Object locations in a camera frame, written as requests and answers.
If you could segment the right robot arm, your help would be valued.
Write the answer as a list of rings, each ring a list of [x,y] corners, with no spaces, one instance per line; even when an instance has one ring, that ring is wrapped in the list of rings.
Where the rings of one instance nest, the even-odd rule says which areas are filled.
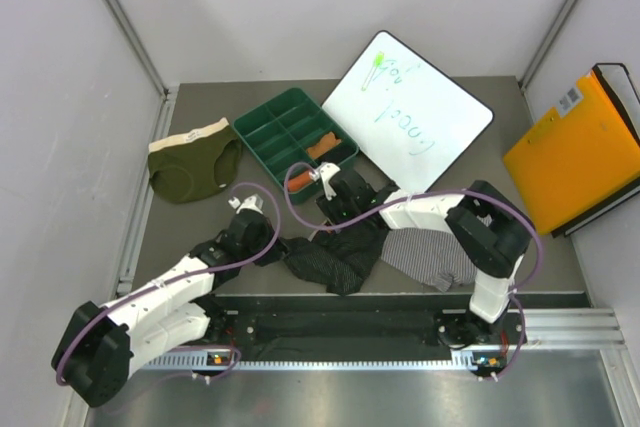
[[[331,163],[310,178],[322,186],[317,204],[331,223],[363,217],[385,231],[385,263],[441,292],[472,285],[466,327],[474,340],[487,343],[502,332],[533,232],[490,183],[475,182],[471,195],[419,198],[395,184],[376,191],[357,172]]]

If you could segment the black dotted underwear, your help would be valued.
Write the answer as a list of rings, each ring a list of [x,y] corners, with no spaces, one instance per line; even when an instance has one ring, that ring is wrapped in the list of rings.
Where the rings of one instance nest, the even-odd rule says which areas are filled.
[[[319,231],[312,240],[286,239],[283,262],[298,279],[321,284],[327,293],[346,296],[360,291],[381,258],[388,229],[362,223],[340,232]]]

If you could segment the green compartment tray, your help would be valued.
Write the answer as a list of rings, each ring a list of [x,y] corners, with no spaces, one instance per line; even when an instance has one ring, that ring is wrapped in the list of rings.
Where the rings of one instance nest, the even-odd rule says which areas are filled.
[[[319,159],[311,159],[306,149],[324,134],[334,132],[343,144],[358,149],[357,143],[304,90],[290,88],[233,121],[233,128],[249,151],[280,188],[287,188],[288,169],[296,162],[314,168]],[[293,178],[305,172],[298,168]],[[291,201],[300,204],[322,190],[310,184],[298,192],[290,192]]]

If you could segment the olive green underwear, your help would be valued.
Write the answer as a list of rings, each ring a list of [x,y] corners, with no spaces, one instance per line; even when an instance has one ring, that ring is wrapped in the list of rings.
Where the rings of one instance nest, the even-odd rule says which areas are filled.
[[[226,118],[148,145],[149,184],[161,199],[183,204],[222,193],[236,179],[243,143]]]

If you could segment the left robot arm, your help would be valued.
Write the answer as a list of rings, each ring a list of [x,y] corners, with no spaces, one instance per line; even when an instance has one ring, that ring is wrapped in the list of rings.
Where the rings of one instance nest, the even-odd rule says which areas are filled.
[[[220,341],[227,321],[205,309],[203,298],[236,278],[242,267],[277,258],[280,227],[279,220],[241,209],[228,228],[159,277],[103,305],[79,306],[51,361],[57,384],[100,407],[155,358],[198,339]]]

